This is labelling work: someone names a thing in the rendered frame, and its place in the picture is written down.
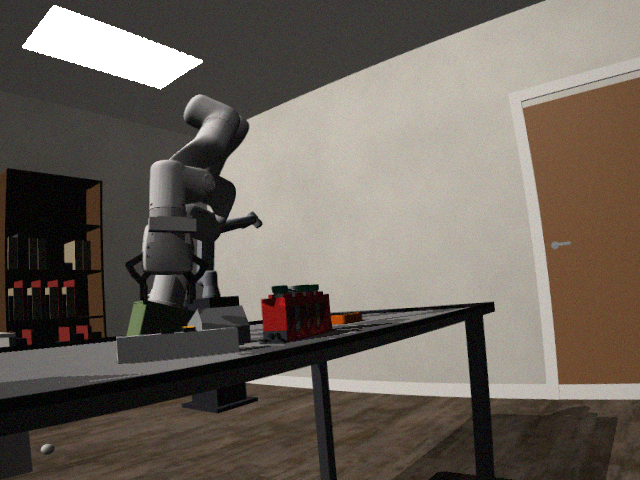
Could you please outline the orange digital multimeter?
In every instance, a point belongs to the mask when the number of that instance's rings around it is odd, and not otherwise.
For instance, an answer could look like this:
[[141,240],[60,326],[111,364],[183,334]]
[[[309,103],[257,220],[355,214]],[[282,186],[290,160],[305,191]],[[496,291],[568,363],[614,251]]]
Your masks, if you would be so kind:
[[354,314],[348,314],[345,315],[346,313],[342,313],[344,315],[337,315],[331,316],[331,321],[332,321],[332,325],[333,324],[347,324],[347,323],[352,323],[352,322],[358,322],[358,321],[362,321],[362,313],[354,313]]

